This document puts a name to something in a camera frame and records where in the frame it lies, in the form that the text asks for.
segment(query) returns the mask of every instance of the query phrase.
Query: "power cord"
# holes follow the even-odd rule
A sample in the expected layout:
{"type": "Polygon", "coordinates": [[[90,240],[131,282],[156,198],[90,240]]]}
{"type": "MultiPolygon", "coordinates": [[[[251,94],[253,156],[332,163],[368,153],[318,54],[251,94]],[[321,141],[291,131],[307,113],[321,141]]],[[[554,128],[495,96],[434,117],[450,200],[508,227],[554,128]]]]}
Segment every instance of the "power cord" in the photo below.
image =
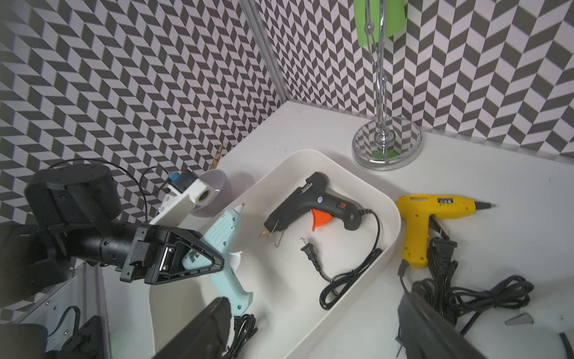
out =
{"type": "Polygon", "coordinates": [[[54,335],[55,332],[58,331],[58,329],[60,328],[60,326],[62,325],[62,323],[64,323],[64,319],[66,319],[66,315],[68,314],[68,312],[70,311],[70,309],[73,309],[74,312],[76,313],[76,315],[74,316],[74,320],[73,320],[73,332],[72,334],[75,335],[77,334],[78,330],[80,329],[80,314],[82,313],[80,311],[80,308],[78,308],[77,306],[69,306],[66,308],[66,310],[64,310],[64,313],[62,314],[62,317],[60,318],[60,321],[58,322],[58,325],[56,326],[56,328],[48,335],[49,337],[51,337],[52,335],[54,335]]]}
{"type": "MultiPolygon", "coordinates": [[[[420,295],[452,326],[456,325],[459,317],[475,312],[460,331],[461,335],[465,335],[480,315],[490,308],[519,309],[528,304],[528,293],[532,292],[534,285],[518,275],[504,279],[488,291],[451,287],[452,276],[458,267],[458,262],[451,260],[456,242],[448,238],[433,217],[430,218],[430,227],[440,229],[440,238],[431,239],[426,252],[432,278],[415,281],[411,291],[420,295]]],[[[408,290],[403,277],[408,267],[409,263],[402,260],[398,270],[405,292],[408,290]]]]}
{"type": "Polygon", "coordinates": [[[227,353],[223,359],[236,359],[239,357],[239,352],[247,341],[257,332],[255,327],[255,316],[253,314],[243,314],[242,316],[233,317],[233,343],[227,347],[227,353]]]}
{"type": "Polygon", "coordinates": [[[59,166],[59,165],[62,165],[62,164],[68,163],[68,162],[73,162],[73,161],[93,161],[93,162],[99,162],[99,163],[104,163],[104,164],[112,165],[112,166],[114,166],[115,168],[118,168],[118,169],[120,169],[121,171],[123,171],[123,173],[125,173],[125,174],[138,186],[138,189],[139,189],[139,191],[140,191],[141,194],[142,194],[143,206],[144,206],[144,209],[145,209],[145,221],[146,221],[146,222],[149,222],[148,199],[147,199],[146,196],[155,196],[155,195],[157,195],[157,194],[158,194],[165,186],[167,186],[167,185],[169,184],[169,182],[170,182],[169,172],[168,172],[164,167],[162,167],[162,166],[152,166],[152,167],[149,167],[148,169],[146,169],[146,170],[142,173],[142,175],[141,175],[139,181],[137,181],[137,180],[135,179],[135,177],[134,177],[130,172],[128,172],[124,167],[121,167],[121,166],[118,165],[118,164],[115,164],[115,163],[112,163],[112,162],[106,161],[106,160],[101,160],[101,159],[85,159],[84,157],[76,157],[76,158],[74,158],[74,159],[61,160],[61,161],[59,161],[59,162],[54,163],[54,164],[51,165],[50,167],[48,167],[48,169],[57,167],[57,166],[59,166]],[[160,185],[160,187],[159,187],[159,189],[158,189],[157,191],[152,192],[152,193],[146,192],[146,191],[144,191],[144,188],[142,187],[142,181],[143,181],[143,179],[144,179],[144,176],[145,176],[149,171],[151,171],[151,170],[153,170],[153,169],[155,169],[155,168],[157,168],[157,167],[160,167],[165,173],[167,173],[167,174],[168,174],[168,178],[162,183],[162,185],[160,185]]]}
{"type": "Polygon", "coordinates": [[[373,216],[375,216],[375,218],[377,219],[377,237],[375,238],[375,244],[373,245],[373,249],[371,250],[369,255],[367,255],[365,260],[352,271],[341,273],[339,275],[334,276],[333,278],[329,278],[321,268],[321,264],[319,263],[319,259],[317,258],[317,254],[315,253],[315,250],[313,248],[313,244],[307,243],[307,241],[304,238],[301,238],[301,242],[303,243],[303,248],[301,248],[301,250],[305,252],[305,254],[309,258],[309,260],[313,263],[315,269],[319,272],[321,277],[327,282],[329,282],[329,285],[326,286],[325,289],[323,289],[323,291],[319,295],[319,304],[321,305],[321,308],[325,310],[331,309],[335,305],[335,303],[337,303],[337,301],[343,296],[343,294],[345,294],[349,290],[349,288],[351,288],[353,283],[355,283],[356,280],[359,279],[361,274],[363,274],[363,272],[367,270],[367,268],[375,261],[375,259],[377,259],[377,257],[380,256],[381,253],[383,253],[383,250],[381,248],[377,248],[377,245],[379,243],[379,236],[381,235],[381,221],[379,220],[379,216],[377,216],[377,214],[370,209],[359,210],[359,213],[361,215],[372,214],[373,216]],[[339,288],[340,286],[343,286],[343,289],[337,291],[337,288],[339,288]],[[327,302],[327,296],[329,295],[329,293],[332,294],[333,299],[330,302],[327,302]]]}

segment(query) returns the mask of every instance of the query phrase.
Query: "lamp base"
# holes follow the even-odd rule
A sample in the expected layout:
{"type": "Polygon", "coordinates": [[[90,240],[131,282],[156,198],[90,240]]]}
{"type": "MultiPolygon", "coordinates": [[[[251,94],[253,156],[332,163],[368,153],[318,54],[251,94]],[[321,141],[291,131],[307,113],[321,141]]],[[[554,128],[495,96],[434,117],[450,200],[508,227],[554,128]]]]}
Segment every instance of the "lamp base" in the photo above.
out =
{"type": "Polygon", "coordinates": [[[375,121],[364,124],[352,143],[353,158],[361,165],[377,171],[396,169],[411,163],[422,149],[421,129],[405,118],[392,117],[389,131],[393,136],[381,141],[381,130],[375,121]]]}

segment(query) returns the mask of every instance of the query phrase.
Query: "light blue glue gun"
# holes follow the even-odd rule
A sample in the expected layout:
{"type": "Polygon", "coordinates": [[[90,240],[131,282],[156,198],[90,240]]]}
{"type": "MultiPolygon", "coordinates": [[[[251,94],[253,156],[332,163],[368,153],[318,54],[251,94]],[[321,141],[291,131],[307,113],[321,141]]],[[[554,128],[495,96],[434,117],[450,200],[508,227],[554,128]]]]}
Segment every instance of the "light blue glue gun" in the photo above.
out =
{"type": "MultiPolygon", "coordinates": [[[[241,316],[253,301],[253,292],[247,293],[235,276],[228,262],[230,248],[241,232],[241,211],[243,204],[226,210],[203,235],[201,241],[215,249],[223,257],[223,269],[211,273],[211,279],[221,295],[229,299],[233,316],[241,316]]],[[[212,262],[194,250],[190,250],[181,261],[189,270],[208,267],[212,262]]]]}

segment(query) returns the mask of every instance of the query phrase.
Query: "yellow glue gun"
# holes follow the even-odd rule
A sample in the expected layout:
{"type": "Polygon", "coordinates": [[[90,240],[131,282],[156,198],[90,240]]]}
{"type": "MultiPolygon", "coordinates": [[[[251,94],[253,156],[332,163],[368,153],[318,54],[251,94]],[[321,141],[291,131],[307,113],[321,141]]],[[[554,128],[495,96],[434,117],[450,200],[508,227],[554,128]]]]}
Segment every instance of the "yellow glue gun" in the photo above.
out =
{"type": "Polygon", "coordinates": [[[429,240],[429,217],[456,219],[476,210],[492,207],[491,203],[451,195],[400,196],[396,201],[401,218],[406,220],[405,247],[402,257],[411,266],[425,268],[428,264],[426,248],[429,240]]]}

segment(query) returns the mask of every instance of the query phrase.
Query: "black and white patterned wall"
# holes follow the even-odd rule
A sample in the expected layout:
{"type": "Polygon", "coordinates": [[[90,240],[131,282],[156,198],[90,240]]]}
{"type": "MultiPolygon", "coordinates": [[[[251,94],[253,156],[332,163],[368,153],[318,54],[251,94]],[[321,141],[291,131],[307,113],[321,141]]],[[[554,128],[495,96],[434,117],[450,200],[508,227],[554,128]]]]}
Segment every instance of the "black and white patterned wall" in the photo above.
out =
{"type": "MultiPolygon", "coordinates": [[[[352,0],[257,0],[290,96],[374,113],[352,0]]],[[[385,43],[389,114],[574,157],[572,0],[408,0],[385,43]]]]}
{"type": "MultiPolygon", "coordinates": [[[[237,0],[16,0],[0,18],[0,222],[33,220],[26,183],[62,158],[201,173],[279,106],[237,0]]],[[[143,219],[117,180],[122,219],[143,219]]]]}

